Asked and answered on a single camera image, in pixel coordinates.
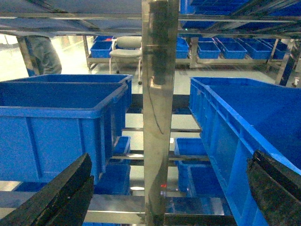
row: gray pants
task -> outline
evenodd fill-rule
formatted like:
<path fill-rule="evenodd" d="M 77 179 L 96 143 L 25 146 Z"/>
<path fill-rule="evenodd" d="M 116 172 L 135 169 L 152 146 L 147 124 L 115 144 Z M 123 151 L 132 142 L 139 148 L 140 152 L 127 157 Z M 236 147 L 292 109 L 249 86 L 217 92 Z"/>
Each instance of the gray pants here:
<path fill-rule="evenodd" d="M 50 38 L 44 36 L 26 36 L 32 54 L 36 58 L 40 74 L 60 74 L 61 61 Z"/>

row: gray chair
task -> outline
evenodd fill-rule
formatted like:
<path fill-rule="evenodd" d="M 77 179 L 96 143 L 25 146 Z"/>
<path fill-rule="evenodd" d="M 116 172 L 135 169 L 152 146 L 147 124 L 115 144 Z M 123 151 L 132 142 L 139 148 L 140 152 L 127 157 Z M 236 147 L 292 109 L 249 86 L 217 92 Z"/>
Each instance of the gray chair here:
<path fill-rule="evenodd" d="M 111 62 L 115 60 L 117 65 L 117 59 L 138 59 L 138 83 L 141 81 L 141 60 L 142 60 L 142 37 L 141 36 L 124 36 L 113 40 L 112 51 L 110 52 L 110 74 L 111 74 Z"/>

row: metal shelving rack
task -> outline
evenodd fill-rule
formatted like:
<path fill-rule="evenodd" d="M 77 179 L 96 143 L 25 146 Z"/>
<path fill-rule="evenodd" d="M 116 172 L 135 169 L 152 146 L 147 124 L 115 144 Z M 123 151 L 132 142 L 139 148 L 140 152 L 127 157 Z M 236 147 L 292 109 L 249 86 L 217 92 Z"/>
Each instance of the metal shelving rack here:
<path fill-rule="evenodd" d="M 251 0 L 230 16 L 179 15 L 178 0 L 142 0 L 141 15 L 71 14 L 57 11 L 55 13 L 0 13 L 0 19 L 20 17 L 77 20 L 89 28 L 88 31 L 81 32 L 69 29 L 57 31 L 47 28 L 47 32 L 54 31 L 57 35 L 98 35 L 124 32 L 122 29 L 101 30 L 93 26 L 93 24 L 85 22 L 87 19 L 142 19 L 143 21 L 142 31 L 133 29 L 127 30 L 127 32 L 142 34 L 143 36 L 143 96 L 133 95 L 133 105 L 142 107 L 143 100 L 144 155 L 137 157 L 129 154 L 121 156 L 121 158 L 144 160 L 145 196 L 95 195 L 91 201 L 85 221 L 147 224 L 150 226 L 163 224 L 235 224 L 232 216 L 204 214 L 202 210 L 197 208 L 199 206 L 197 198 L 166 196 L 168 161 L 196 159 L 195 156 L 175 158 L 168 153 L 172 110 L 177 107 L 187 107 L 188 104 L 188 96 L 173 95 L 176 36 L 178 33 L 192 37 L 192 58 L 189 62 L 183 61 L 183 64 L 190 64 L 191 67 L 195 67 L 197 63 L 197 37 L 201 35 L 207 37 L 222 35 L 232 38 L 298 39 L 301 38 L 301 17 L 266 16 L 267 12 L 284 8 L 296 2 L 298 1 Z M 206 30 L 183 30 L 178 29 L 178 21 L 216 21 L 218 23 Z M 282 25 L 252 32 L 237 29 L 242 23 L 250 22 L 275 22 Z M 6 33 L 13 31 L 16 31 L 16 29 L 0 29 L 0 32 Z M 41 32 L 45 31 L 45 29 L 22 28 L 20 31 Z M 22 39 L 19 39 L 19 41 L 27 69 L 35 71 L 35 63 L 30 58 L 30 52 L 25 41 Z M 289 70 L 287 68 L 293 67 L 291 59 L 297 60 L 296 56 L 300 51 L 296 49 L 293 54 L 294 46 L 294 41 L 291 41 L 288 45 L 277 81 L 282 81 L 289 76 L 290 72 L 288 73 Z M 205 158 L 205 156 L 199 156 L 199 159 L 204 160 Z M 31 196 L 32 193 L 0 192 L 0 218 L 13 211 L 14 208 Z"/>

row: gray floor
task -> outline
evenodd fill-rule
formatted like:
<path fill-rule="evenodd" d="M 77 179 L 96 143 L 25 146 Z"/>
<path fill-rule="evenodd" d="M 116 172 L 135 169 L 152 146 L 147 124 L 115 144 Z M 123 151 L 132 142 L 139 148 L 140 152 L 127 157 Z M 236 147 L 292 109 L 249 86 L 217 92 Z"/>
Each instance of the gray floor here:
<path fill-rule="evenodd" d="M 107 64 L 99 64 L 95 69 L 89 71 L 86 64 L 85 51 L 82 37 L 63 36 L 53 39 L 53 44 L 58 52 L 63 65 L 64 74 L 109 74 Z M 88 39 L 89 47 L 92 45 L 92 37 Z M 18 46 L 0 46 L 0 81 L 12 80 L 27 77 L 27 71 Z M 190 93 L 190 77 L 232 77 L 232 78 L 252 78 L 260 81 L 274 83 L 277 76 L 277 69 L 271 69 L 269 73 L 264 73 L 265 66 L 243 66 L 243 65 L 205 65 L 198 69 L 185 69 L 178 66 L 175 70 L 174 93 Z M 133 93 L 142 93 L 142 86 L 138 85 L 136 65 L 121 65 L 120 73 L 135 74 L 133 80 Z M 288 86 L 293 82 L 291 76 Z M 127 127 L 143 127 L 143 116 L 141 114 L 127 114 Z M 197 129 L 191 115 L 173 115 L 172 128 L 175 129 Z M 131 149 L 143 150 L 142 132 L 124 132 L 123 135 L 131 137 Z M 176 137 L 199 137 L 198 133 L 172 133 L 171 138 Z M 170 150 L 174 149 L 174 141 L 171 139 Z M 174 193 L 177 191 L 176 167 L 168 169 L 168 190 L 173 196 L 182 195 Z M 131 186 L 134 189 L 143 189 L 143 167 L 134 166 L 131 169 Z M 9 191 L 15 187 L 17 182 L 1 182 L 0 190 Z M 143 195 L 143 192 L 135 191 L 135 195 Z"/>

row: stacked blue bin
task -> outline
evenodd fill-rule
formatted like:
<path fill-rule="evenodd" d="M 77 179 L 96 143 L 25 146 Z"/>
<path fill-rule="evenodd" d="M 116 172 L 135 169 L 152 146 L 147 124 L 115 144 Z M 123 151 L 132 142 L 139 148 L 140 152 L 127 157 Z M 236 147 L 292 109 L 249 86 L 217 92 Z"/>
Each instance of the stacked blue bin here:
<path fill-rule="evenodd" d="M 181 0 L 181 14 L 229 15 L 248 0 Z M 183 28 L 205 29 L 212 26 L 211 21 L 181 22 Z"/>
<path fill-rule="evenodd" d="M 268 60 L 272 53 L 272 48 L 259 41 L 240 43 L 247 51 L 252 59 Z"/>
<path fill-rule="evenodd" d="M 97 36 L 94 39 L 93 46 L 91 47 L 91 57 L 93 58 L 110 58 L 112 51 L 112 39 L 114 36 Z"/>
<path fill-rule="evenodd" d="M 49 182 L 88 152 L 98 183 L 125 125 L 131 78 L 99 83 L 83 77 L 0 83 L 0 180 Z"/>
<path fill-rule="evenodd" d="M 198 42 L 198 57 L 200 59 L 217 59 L 220 52 L 220 49 L 214 42 Z"/>
<path fill-rule="evenodd" d="M 214 42 L 213 38 L 203 38 L 203 37 L 199 37 L 198 38 L 199 42 Z"/>
<path fill-rule="evenodd" d="M 93 42 L 96 41 L 112 41 L 112 39 L 114 39 L 114 36 L 107 36 L 107 35 L 99 35 L 97 36 Z"/>
<path fill-rule="evenodd" d="M 206 155 L 206 151 L 200 138 L 176 138 L 174 154 Z M 213 215 L 211 207 L 220 203 L 224 215 L 232 215 L 209 161 L 176 161 L 175 164 L 179 171 L 179 190 L 187 197 L 198 197 L 205 214 Z"/>
<path fill-rule="evenodd" d="M 22 79 L 11 80 L 11 82 L 87 82 L 87 83 L 118 83 L 128 86 L 126 106 L 132 103 L 132 75 L 128 74 L 46 74 L 32 76 Z"/>
<path fill-rule="evenodd" d="M 176 138 L 175 155 L 207 155 L 200 138 Z M 179 177 L 178 186 L 181 192 L 187 192 L 188 188 L 188 167 L 207 165 L 206 161 L 175 161 L 178 167 Z"/>
<path fill-rule="evenodd" d="M 116 152 L 130 152 L 130 137 L 121 137 L 116 146 Z M 106 172 L 99 182 L 94 186 L 94 194 L 108 195 L 130 195 L 130 170 L 128 162 L 110 162 L 106 167 Z M 21 183 L 14 189 L 16 192 L 38 192 L 46 183 Z M 109 223 L 83 223 L 83 226 L 121 226 L 121 224 Z"/>
<path fill-rule="evenodd" d="M 214 38 L 225 59 L 244 59 L 247 50 L 235 39 Z"/>
<path fill-rule="evenodd" d="M 270 48 L 274 47 L 275 39 L 262 39 L 261 42 L 265 45 L 269 46 Z M 278 42 L 275 53 L 274 53 L 274 59 L 281 60 L 285 56 L 287 50 L 287 45 L 282 43 L 281 41 Z"/>
<path fill-rule="evenodd" d="M 119 138 L 117 145 L 113 150 L 113 154 L 129 154 L 131 152 L 130 145 L 131 137 L 122 136 Z M 111 159 L 110 163 L 114 164 L 129 164 L 131 162 L 130 159 Z"/>
<path fill-rule="evenodd" d="M 177 48 L 175 58 L 187 59 L 189 54 L 189 46 L 185 39 L 177 38 Z"/>
<path fill-rule="evenodd" d="M 192 78 L 191 88 L 190 108 L 238 226 L 267 226 L 249 189 L 246 160 L 261 150 L 301 175 L 301 89 L 220 78 Z"/>

